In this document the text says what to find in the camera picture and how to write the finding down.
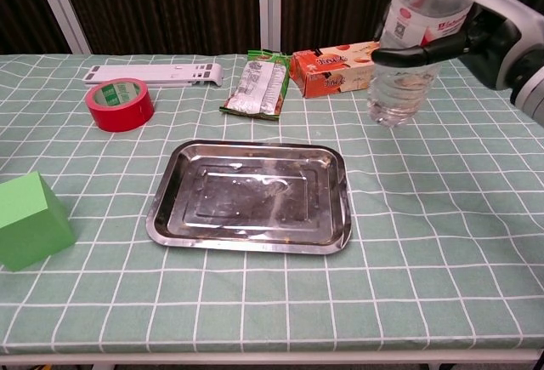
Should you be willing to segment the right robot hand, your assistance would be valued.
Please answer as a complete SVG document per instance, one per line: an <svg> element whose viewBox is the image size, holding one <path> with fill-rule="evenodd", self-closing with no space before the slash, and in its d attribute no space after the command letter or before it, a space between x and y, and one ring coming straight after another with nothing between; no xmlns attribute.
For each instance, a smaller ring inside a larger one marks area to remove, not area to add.
<svg viewBox="0 0 544 370"><path fill-rule="evenodd" d="M519 0L475 0L462 29L410 48L379 48L378 65L410 68L458 58L487 88L520 91L543 68L543 15Z"/></svg>

